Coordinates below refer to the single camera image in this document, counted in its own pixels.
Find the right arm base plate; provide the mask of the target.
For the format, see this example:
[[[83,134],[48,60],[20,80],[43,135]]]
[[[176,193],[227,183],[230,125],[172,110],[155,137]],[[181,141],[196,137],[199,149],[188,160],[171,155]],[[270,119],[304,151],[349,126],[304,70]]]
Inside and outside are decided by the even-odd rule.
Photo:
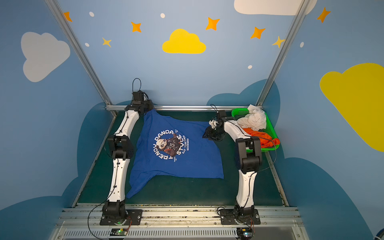
[[[217,213],[222,225],[260,225],[258,210],[247,208],[244,210],[219,209]]]

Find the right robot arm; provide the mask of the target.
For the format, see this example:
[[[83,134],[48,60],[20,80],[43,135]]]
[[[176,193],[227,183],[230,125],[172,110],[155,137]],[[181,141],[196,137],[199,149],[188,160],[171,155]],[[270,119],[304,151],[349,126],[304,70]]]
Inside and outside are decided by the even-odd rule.
[[[225,119],[210,120],[203,137],[216,141],[223,134],[228,134],[234,141],[234,159],[239,171],[234,215],[236,217],[253,216],[255,178],[263,161],[260,139],[247,134],[235,120]]]

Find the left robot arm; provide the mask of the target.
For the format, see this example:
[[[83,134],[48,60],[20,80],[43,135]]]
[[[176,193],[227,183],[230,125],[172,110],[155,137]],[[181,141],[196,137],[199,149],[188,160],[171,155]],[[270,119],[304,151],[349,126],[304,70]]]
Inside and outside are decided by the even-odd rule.
[[[140,116],[153,108],[154,105],[151,100],[133,100],[125,108],[125,115],[119,128],[113,135],[107,138],[113,160],[113,175],[110,192],[102,210],[102,222],[104,225],[111,224],[112,221],[121,224],[122,221],[127,219],[125,185],[128,166],[135,153],[130,137]]]

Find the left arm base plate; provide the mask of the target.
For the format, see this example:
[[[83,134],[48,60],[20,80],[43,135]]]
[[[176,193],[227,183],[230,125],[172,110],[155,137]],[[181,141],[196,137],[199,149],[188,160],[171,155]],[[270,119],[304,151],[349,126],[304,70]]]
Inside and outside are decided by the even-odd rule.
[[[101,226],[138,226],[142,219],[142,210],[103,211]]]

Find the blue panda print t-shirt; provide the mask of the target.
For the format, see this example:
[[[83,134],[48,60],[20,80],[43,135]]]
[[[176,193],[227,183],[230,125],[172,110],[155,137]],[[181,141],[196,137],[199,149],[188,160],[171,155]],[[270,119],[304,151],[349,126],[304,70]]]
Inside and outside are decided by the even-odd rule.
[[[217,145],[203,137],[208,122],[182,121],[151,110],[137,141],[127,198],[137,194],[157,175],[223,179]]]

